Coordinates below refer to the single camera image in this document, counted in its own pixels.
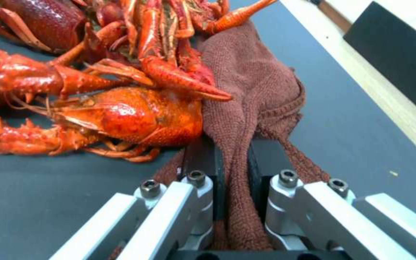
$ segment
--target crayfish pincer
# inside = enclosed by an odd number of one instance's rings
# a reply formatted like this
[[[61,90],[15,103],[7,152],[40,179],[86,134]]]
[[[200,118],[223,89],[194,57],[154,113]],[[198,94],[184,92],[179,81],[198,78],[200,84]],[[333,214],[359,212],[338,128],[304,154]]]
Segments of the crayfish pincer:
[[[1,154],[58,155],[84,149],[140,163],[154,159],[160,147],[185,146],[202,133],[201,102],[169,90],[119,87],[46,103],[45,109],[13,99],[46,115],[54,125],[42,129],[27,120],[25,125],[13,128],[0,118]],[[111,138],[121,143],[114,145]],[[98,142],[109,149],[88,147]]]

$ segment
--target silver metal part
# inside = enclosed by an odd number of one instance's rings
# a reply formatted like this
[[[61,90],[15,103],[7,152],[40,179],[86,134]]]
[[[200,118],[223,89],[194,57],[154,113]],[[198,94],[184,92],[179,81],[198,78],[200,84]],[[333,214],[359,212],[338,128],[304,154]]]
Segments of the silver metal part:
[[[160,194],[160,183],[153,179],[148,179],[140,185],[139,189],[144,198],[154,198]]]
[[[278,250],[306,250],[299,236],[304,233],[299,226],[287,214],[286,208],[289,208],[296,186],[300,187],[303,182],[297,179],[297,176],[287,176],[283,174],[273,176],[269,182],[269,197],[266,209],[266,219],[264,226],[273,242],[274,248]],[[294,178],[295,187],[286,187],[283,178]]]
[[[269,197],[265,223],[271,231],[279,235],[303,235],[303,232],[289,216],[287,208],[294,197],[296,188],[286,188],[279,183],[279,175],[273,176],[269,182]],[[297,180],[297,187],[303,182]]]
[[[147,213],[142,200],[114,194],[50,259],[107,259],[121,240],[134,234]]]
[[[213,226],[202,235],[190,235],[180,250],[204,250],[213,242]]]
[[[350,189],[346,181],[343,181],[342,179],[336,179],[336,178],[330,179],[330,181],[328,181],[328,187],[330,187],[334,192],[336,192],[342,198],[346,198],[346,196],[348,196],[348,191]]]
[[[118,260],[165,259],[184,245],[200,211],[196,189],[173,182],[132,236]]]
[[[270,230],[267,224],[264,224],[266,234],[268,234],[272,246],[276,250],[308,250],[297,235],[279,235]]]
[[[416,214],[387,194],[356,199],[353,206],[416,257]]]
[[[297,188],[286,209],[321,250],[336,242],[354,259],[415,259],[323,182]]]
[[[181,182],[190,184],[192,181],[187,176]],[[206,176],[203,182],[203,185],[197,188],[198,204],[201,210],[190,232],[191,235],[205,234],[213,226],[213,181]]]
[[[187,179],[190,184],[199,188],[205,184],[206,174],[203,171],[193,170],[184,178]]]
[[[298,175],[292,170],[282,170],[279,174],[279,183],[286,188],[294,188],[298,183]]]
[[[134,191],[134,196],[144,200],[147,210],[152,210],[155,205],[157,205],[158,201],[160,200],[160,198],[163,196],[163,194],[165,194],[165,191],[167,189],[167,187],[164,184],[158,184],[157,185],[159,191],[154,191],[154,194],[157,194],[156,196],[147,196],[145,197],[142,194],[142,185],[140,187],[138,187],[135,191]]]

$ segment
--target metal block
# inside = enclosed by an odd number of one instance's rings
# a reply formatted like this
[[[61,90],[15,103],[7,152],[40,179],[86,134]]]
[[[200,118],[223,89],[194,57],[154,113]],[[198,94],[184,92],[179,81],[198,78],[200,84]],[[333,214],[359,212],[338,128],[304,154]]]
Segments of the metal block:
[[[337,243],[355,259],[415,259],[326,183],[297,188],[288,209],[307,238],[321,250]]]
[[[165,259],[185,244],[200,212],[196,189],[173,182],[128,242],[118,260]]]
[[[387,194],[358,198],[353,206],[416,257],[416,214]]]
[[[187,176],[181,182],[190,183]],[[198,197],[197,203],[201,207],[201,210],[190,234],[202,235],[213,226],[213,181],[209,177],[203,178],[203,184],[197,187],[196,190]]]
[[[115,194],[50,259],[107,259],[121,240],[134,234],[147,213],[143,200]]]

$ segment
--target black object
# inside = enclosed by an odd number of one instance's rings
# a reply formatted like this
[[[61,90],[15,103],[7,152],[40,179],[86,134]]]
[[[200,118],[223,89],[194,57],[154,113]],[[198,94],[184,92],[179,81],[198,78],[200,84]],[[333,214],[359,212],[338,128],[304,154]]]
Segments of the black object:
[[[213,220],[224,218],[224,171],[222,154],[208,136],[202,135],[190,143],[184,152],[181,180],[191,171],[202,171],[213,181]]]
[[[342,251],[174,251],[167,260],[349,260]]]
[[[344,39],[416,105],[416,30],[376,2]]]
[[[248,177],[251,197],[261,221],[266,216],[269,181],[282,170],[294,170],[277,140],[254,138],[248,149]]]

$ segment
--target screw head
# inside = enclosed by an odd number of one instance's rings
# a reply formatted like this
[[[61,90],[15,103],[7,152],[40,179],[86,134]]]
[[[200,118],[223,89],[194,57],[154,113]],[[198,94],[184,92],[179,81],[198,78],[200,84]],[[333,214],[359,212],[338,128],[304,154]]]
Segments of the screw head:
[[[348,191],[350,189],[349,185],[343,181],[342,179],[330,179],[328,181],[328,187],[330,187],[332,190],[334,190],[338,195],[345,198],[348,196]]]
[[[193,170],[187,174],[187,181],[193,186],[200,188],[205,184],[205,173],[199,170]]]
[[[287,188],[294,188],[298,183],[298,175],[292,170],[282,170],[279,174],[279,183]]]
[[[160,183],[153,179],[148,179],[140,185],[140,193],[144,198],[154,198],[160,194]]]

